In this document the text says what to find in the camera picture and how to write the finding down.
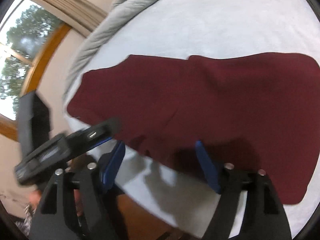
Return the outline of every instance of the maroon cloth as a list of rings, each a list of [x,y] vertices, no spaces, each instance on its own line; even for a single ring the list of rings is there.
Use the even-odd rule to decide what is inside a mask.
[[[194,145],[238,169],[264,169],[283,204],[305,195],[320,149],[320,70],[302,54],[188,60],[131,55],[85,73],[68,113],[119,117],[117,139],[201,176]]]

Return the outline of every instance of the silver bolt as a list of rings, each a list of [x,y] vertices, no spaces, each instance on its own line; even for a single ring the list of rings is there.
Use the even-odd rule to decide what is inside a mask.
[[[92,139],[96,134],[97,134],[97,132],[91,132],[88,134],[88,138]]]
[[[235,168],[235,166],[232,164],[232,163],[225,163],[224,164],[224,167],[227,169],[227,170],[233,170]]]
[[[96,163],[89,163],[88,165],[87,165],[87,168],[89,169],[89,170],[93,170],[93,169],[95,169],[97,167],[97,164]]]
[[[265,170],[258,170],[258,174],[261,175],[261,176],[264,176],[266,175],[266,171]]]
[[[63,169],[57,169],[54,174],[56,174],[57,176],[61,175],[63,173]]]

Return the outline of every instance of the white sheet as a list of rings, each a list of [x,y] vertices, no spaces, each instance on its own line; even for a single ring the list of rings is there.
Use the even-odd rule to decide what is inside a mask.
[[[320,23],[305,0],[160,0],[103,45],[82,73],[117,65],[129,54],[185,59],[189,55],[230,58],[268,51],[304,53],[320,62]],[[81,75],[67,102],[80,82]],[[72,130],[86,127],[67,114],[66,118]],[[92,153],[99,157],[110,151],[112,144]],[[194,178],[151,163],[128,148],[116,183],[152,214],[201,237],[219,196]],[[319,181],[318,163],[303,201],[285,206],[292,236],[320,201]],[[245,192],[230,236],[239,232],[244,206]]]

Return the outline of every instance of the white bed sheet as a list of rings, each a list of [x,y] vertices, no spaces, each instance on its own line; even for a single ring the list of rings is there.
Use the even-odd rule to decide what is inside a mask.
[[[304,53],[320,62],[320,23],[306,0],[160,0],[103,45],[81,73],[117,65],[129,54],[185,59],[189,55],[230,58],[269,51]],[[81,76],[72,85],[67,102],[76,93]],[[73,131],[87,127],[67,113],[66,118]],[[113,145],[113,141],[105,143],[91,154],[99,158]],[[150,213],[198,237],[219,201],[204,183],[130,148],[116,183]],[[230,236],[240,230],[245,196],[243,192]],[[318,162],[302,202],[284,207],[292,236],[307,223],[319,201]]]

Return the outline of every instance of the window glass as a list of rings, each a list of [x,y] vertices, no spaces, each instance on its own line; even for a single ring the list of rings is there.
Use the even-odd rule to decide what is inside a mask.
[[[15,120],[31,62],[62,21],[30,0],[15,0],[0,24],[0,114]]]

